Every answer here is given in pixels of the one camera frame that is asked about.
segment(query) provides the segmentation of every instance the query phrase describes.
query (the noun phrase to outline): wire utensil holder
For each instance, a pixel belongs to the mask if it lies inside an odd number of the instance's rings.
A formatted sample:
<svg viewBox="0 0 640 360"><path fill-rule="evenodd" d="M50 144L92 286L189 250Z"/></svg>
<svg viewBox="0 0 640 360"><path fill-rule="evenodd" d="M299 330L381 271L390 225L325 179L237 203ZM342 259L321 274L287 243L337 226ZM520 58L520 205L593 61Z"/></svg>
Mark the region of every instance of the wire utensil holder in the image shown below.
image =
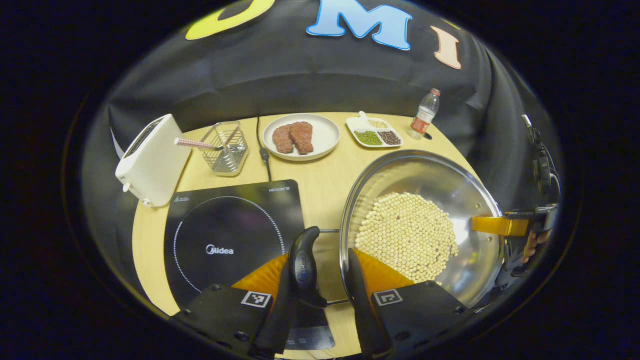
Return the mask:
<svg viewBox="0 0 640 360"><path fill-rule="evenodd" d="M202 149L202 157L217 176L237 176L249 153L239 121L219 122L201 140L213 145Z"/></svg>

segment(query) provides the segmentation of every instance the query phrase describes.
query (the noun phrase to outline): induction cooktop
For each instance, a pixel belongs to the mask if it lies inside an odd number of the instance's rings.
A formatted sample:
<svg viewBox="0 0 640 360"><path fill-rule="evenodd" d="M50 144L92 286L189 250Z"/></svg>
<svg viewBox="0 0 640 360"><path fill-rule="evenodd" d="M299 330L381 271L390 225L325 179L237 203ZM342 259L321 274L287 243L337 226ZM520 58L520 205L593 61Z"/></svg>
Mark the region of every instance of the induction cooktop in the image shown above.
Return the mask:
<svg viewBox="0 0 640 360"><path fill-rule="evenodd" d="M176 193L164 235L164 265L176 303L184 309L201 289L235 284L288 253L304 229L294 180ZM335 346L323 310L300 313L287 349Z"/></svg>

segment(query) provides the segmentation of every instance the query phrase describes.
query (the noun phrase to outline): yellow letter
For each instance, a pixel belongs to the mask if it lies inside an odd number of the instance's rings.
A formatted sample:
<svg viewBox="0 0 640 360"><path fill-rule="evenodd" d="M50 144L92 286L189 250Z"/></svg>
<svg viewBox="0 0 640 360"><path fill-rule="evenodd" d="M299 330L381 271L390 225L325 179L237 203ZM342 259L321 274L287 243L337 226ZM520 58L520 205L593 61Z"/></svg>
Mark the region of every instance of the yellow letter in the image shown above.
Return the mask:
<svg viewBox="0 0 640 360"><path fill-rule="evenodd" d="M242 25L245 22L253 20L267 12L267 10L273 6L274 2L275 0L253 0L247 10L224 20L218 20L220 14L225 11L225 9L220 9L193 24L189 31L187 31L187 40L197 40L199 38L209 37L238 25Z"/></svg>
<svg viewBox="0 0 640 360"><path fill-rule="evenodd" d="M458 61L457 43L460 41L458 41L457 38L454 38L450 33L438 29L435 26L432 26L431 29L438 34L438 42L440 43L440 50L434 54L436 59L454 69L462 69L462 64Z"/></svg>

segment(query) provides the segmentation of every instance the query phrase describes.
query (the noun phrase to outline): dotted circle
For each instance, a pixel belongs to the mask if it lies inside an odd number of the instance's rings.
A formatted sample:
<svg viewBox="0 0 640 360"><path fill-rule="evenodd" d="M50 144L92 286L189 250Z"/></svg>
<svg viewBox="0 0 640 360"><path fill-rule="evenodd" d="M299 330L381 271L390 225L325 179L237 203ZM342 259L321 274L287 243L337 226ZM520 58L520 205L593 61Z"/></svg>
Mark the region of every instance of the dotted circle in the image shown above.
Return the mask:
<svg viewBox="0 0 640 360"><path fill-rule="evenodd" d="M238 199L238 200L242 200L242 201L246 201L249 204L255 206L256 208L260 209L261 212L263 212L263 214L265 214L267 216L267 218L269 219L269 221L271 222L271 224L273 225L273 227L276 229L276 233L278 233L278 239L280 240L280 248L282 250L282 255L284 255L285 249L284 249L284 241L282 239L282 234L280 234L280 229L278 228L278 226L276 225L276 222L273 221L273 219L271 218L271 215L269 215L269 213L267 213L267 211L265 211L264 209L262 209L258 204L256 204L253 201L249 201L247 199L243 199L241 197L237 197L237 196L221 196L221 197L215 197L213 199L209 199L201 204L199 204L198 206L196 206L195 208L191 209L191 211L189 211L189 213L187 213L187 215L185 215L185 217L182 219L182 221L180 222L180 224L178 225L178 229L175 231L175 236L173 237L173 258L175 259L175 264L178 266L178 271L180 271L180 274L182 275L182 277L189 283L189 285L191 285L192 288L194 288L197 292L201 293L202 291L200 289L198 289L194 284L191 283L191 281L189 281L189 279L187 278L186 275L184 275L184 272L182 271L182 268L180 267L180 263L178 262L178 253L175 250L175 244L178 241L178 233L180 232L180 228L182 227L182 224L184 223L184 220L187 219L187 217L189 217L189 215L193 212L193 210L199 208L200 206L206 204L209 201L213 201L213 200L217 200L217 199Z"/></svg>

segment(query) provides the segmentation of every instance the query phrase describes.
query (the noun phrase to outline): steak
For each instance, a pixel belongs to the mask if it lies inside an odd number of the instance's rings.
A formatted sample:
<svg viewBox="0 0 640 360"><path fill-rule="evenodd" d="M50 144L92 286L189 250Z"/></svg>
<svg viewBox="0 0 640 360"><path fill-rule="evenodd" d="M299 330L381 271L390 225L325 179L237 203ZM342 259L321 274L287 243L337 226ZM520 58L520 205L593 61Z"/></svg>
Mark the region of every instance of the steak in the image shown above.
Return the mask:
<svg viewBox="0 0 640 360"><path fill-rule="evenodd" d="M289 136L293 143L296 144L300 155L306 155L314 151L314 146L311 144L313 131L314 127L305 121L291 124Z"/></svg>
<svg viewBox="0 0 640 360"><path fill-rule="evenodd" d="M289 154L293 152L293 142L289 136L291 125L280 126L273 132L273 143L276 144L278 152Z"/></svg>

